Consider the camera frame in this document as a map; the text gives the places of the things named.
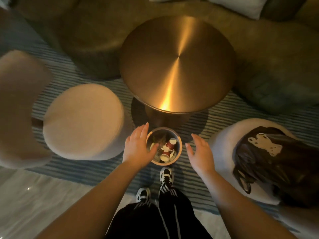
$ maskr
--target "white floor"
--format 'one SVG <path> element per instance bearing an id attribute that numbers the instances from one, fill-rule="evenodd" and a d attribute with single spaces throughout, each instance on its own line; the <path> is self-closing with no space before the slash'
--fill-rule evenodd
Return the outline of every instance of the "white floor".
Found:
<path id="1" fill-rule="evenodd" d="M 25 170 L 0 169 L 0 239 L 32 239 L 91 187 Z M 119 208 L 135 201 L 125 195 Z M 220 216 L 195 210 L 214 239 L 230 236 Z"/>

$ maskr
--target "black and white sneaker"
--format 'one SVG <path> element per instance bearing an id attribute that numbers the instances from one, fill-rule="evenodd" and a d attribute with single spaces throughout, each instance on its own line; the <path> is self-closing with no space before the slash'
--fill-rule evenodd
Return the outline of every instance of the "black and white sneaker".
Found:
<path id="1" fill-rule="evenodd" d="M 145 202 L 151 199 L 151 191 L 149 188 L 140 188 L 136 194 L 136 203 Z"/>
<path id="2" fill-rule="evenodd" d="M 159 180 L 161 181 L 161 185 L 159 189 L 160 191 L 163 188 L 170 189 L 174 182 L 174 174 L 172 169 L 168 167 L 162 168 L 162 170 L 159 173 Z"/>

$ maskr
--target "forearm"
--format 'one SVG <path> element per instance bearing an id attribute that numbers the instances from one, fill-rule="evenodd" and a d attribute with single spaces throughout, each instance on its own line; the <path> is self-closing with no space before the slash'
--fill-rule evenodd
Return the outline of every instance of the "forearm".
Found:
<path id="1" fill-rule="evenodd" d="M 201 176 L 232 239 L 296 239 L 279 222 L 243 196 L 218 173 Z"/>
<path id="2" fill-rule="evenodd" d="M 105 180 L 43 230 L 37 239 L 103 238 L 137 172 L 128 163 L 119 165 Z"/>

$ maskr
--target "gray sofa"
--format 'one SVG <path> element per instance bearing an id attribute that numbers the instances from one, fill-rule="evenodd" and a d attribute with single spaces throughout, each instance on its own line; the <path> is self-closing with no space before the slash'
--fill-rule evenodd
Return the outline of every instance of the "gray sofa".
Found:
<path id="1" fill-rule="evenodd" d="M 43 8 L 50 4 L 43 1 L 26 8 L 18 0 L 12 6 L 53 48 L 101 79 L 119 75 L 119 50 L 139 24 L 163 15 L 198 17 L 233 45 L 238 57 L 235 90 L 265 111 L 279 114 L 319 104 L 319 0 L 307 0 L 300 8 L 304 1 L 269 0 L 258 21 L 205 0 L 47 0 L 55 6 L 48 16 Z"/>

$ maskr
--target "beige ottoman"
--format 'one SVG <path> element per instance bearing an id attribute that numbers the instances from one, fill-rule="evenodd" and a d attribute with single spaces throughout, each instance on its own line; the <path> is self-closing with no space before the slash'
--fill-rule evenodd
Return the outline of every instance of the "beige ottoman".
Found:
<path id="1" fill-rule="evenodd" d="M 132 120 L 108 88 L 84 84 L 59 95 L 48 108 L 43 135 L 48 147 L 67 159 L 107 160 L 124 150 Z"/>
<path id="2" fill-rule="evenodd" d="M 225 128 L 224 130 L 215 133 L 208 140 L 208 144 L 213 152 L 216 171 L 233 187 L 235 187 L 235 189 L 253 200 L 266 204 L 278 205 L 279 199 L 272 195 L 270 185 L 263 184 L 260 181 L 256 181 L 251 185 L 251 193 L 247 194 L 238 184 L 236 178 L 233 175 L 233 169 L 235 167 L 233 155 L 237 143 L 244 135 L 259 126 L 275 127 L 280 129 L 287 136 L 295 138 L 291 132 L 275 122 L 264 119 L 251 118 L 237 122 Z"/>

